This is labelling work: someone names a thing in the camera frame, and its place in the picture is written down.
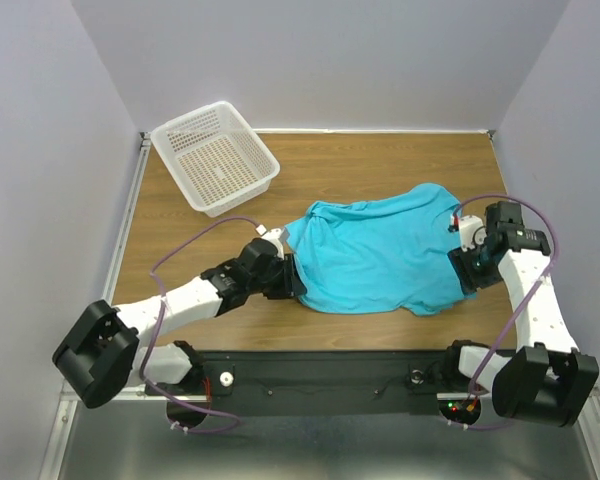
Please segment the turquoise t shirt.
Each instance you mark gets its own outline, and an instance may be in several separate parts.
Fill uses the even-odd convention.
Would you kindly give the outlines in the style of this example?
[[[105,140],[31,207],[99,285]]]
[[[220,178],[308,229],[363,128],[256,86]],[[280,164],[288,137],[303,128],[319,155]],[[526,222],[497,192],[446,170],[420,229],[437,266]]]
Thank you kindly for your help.
[[[313,203],[286,226],[306,287],[301,303],[330,314],[430,316],[467,299],[448,257],[460,245],[448,230],[458,203],[432,183],[382,200]]]

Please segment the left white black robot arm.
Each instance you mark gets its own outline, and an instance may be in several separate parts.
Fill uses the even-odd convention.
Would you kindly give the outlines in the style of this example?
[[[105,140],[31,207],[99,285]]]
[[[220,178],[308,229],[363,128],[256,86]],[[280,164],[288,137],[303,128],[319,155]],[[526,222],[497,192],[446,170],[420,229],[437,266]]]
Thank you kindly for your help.
[[[88,408],[147,380],[177,385],[195,370],[185,342],[156,344],[162,332],[223,315],[252,295],[286,300],[306,287],[292,254],[279,241],[251,240],[236,258],[207,269],[184,285],[135,303],[90,303],[61,341],[52,362]]]

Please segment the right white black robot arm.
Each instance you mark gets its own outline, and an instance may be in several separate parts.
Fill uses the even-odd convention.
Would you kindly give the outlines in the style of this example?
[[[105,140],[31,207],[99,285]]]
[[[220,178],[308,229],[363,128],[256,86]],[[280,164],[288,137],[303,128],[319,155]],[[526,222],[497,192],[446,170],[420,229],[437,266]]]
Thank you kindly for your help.
[[[464,203],[448,230],[460,245],[448,258],[462,292],[472,295],[502,283],[512,314],[491,346],[456,340],[445,351],[441,379],[466,389],[463,404],[447,407],[449,420],[474,412],[490,396],[505,419],[568,427],[578,419],[599,377],[599,364],[581,352],[555,293],[552,271],[560,256],[553,226],[526,227],[526,201],[491,195],[482,217],[466,215]]]

